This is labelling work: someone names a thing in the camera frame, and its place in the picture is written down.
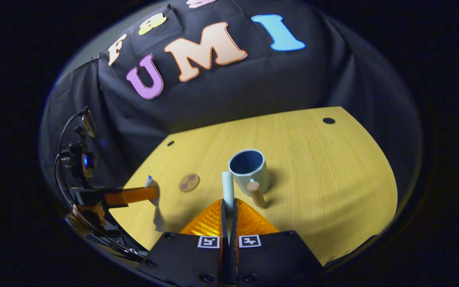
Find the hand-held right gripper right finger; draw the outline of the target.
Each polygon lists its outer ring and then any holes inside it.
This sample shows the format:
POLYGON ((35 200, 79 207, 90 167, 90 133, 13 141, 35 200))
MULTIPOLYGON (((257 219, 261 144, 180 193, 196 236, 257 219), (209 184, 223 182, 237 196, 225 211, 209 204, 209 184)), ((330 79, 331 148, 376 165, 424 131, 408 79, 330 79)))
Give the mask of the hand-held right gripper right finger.
POLYGON ((324 269, 295 230, 280 231, 241 199, 233 201, 231 279, 239 287, 309 287, 324 269))

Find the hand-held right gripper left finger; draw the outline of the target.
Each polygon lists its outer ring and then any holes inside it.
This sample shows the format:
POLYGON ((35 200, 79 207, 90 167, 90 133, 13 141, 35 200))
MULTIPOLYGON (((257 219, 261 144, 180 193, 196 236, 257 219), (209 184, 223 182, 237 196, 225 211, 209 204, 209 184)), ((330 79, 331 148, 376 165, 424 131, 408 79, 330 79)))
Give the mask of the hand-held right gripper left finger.
POLYGON ((181 232, 163 233, 138 270, 166 286, 218 287, 228 247, 225 205, 217 200, 181 232))

